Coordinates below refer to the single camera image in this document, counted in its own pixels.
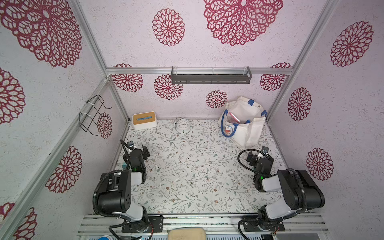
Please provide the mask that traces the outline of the white canvas cartoon tote bag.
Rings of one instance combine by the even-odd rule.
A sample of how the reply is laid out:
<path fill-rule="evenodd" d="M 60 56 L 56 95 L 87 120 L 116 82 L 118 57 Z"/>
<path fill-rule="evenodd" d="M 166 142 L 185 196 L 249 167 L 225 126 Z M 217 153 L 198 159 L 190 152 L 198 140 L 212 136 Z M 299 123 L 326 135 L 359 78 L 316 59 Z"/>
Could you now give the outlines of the white canvas cartoon tote bag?
<path fill-rule="evenodd" d="M 241 124 L 229 123 L 228 112 L 232 112 Z M 268 113 L 262 105 L 252 99 L 239 97 L 225 104 L 225 109 L 218 121 L 220 133 L 240 149 L 250 149 L 258 144 L 267 116 Z"/>

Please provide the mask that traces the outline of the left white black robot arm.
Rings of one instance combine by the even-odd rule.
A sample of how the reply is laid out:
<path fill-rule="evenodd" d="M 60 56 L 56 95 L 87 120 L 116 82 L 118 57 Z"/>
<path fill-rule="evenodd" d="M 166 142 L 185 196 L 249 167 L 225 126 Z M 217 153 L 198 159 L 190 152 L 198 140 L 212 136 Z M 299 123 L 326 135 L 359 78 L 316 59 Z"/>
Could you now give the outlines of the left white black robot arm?
<path fill-rule="evenodd" d="M 92 198 L 94 213 L 107 218 L 119 218 L 134 232 L 144 232 L 149 226 L 148 212 L 145 207 L 132 200 L 132 187 L 142 185 L 147 179 L 145 161 L 150 156 L 148 148 L 137 148 L 134 142 L 120 140 L 124 151 L 124 169 L 103 173 Z"/>

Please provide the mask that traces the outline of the pink plastic pencil case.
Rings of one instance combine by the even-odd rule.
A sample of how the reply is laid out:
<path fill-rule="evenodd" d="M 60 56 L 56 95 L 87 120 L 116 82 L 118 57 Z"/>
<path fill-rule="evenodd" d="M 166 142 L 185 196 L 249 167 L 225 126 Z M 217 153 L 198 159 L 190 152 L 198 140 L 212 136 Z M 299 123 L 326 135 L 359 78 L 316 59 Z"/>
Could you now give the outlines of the pink plastic pencil case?
<path fill-rule="evenodd" d="M 241 121 L 232 112 L 228 112 L 227 121 L 231 124 L 241 124 Z"/>

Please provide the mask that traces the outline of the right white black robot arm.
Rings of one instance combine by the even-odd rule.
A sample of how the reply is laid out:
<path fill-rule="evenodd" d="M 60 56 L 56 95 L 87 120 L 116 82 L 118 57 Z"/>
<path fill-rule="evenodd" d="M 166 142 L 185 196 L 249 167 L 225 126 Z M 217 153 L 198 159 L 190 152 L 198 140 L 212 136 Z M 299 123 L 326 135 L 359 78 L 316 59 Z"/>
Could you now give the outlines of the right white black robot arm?
<path fill-rule="evenodd" d="M 261 150 L 246 149 L 237 161 L 254 174 L 254 186 L 260 193 L 281 192 L 283 197 L 258 210 L 256 223 L 271 224 L 293 218 L 307 210 L 322 208 L 325 196 L 309 173 L 288 168 L 271 174 L 274 158 L 267 147 Z"/>

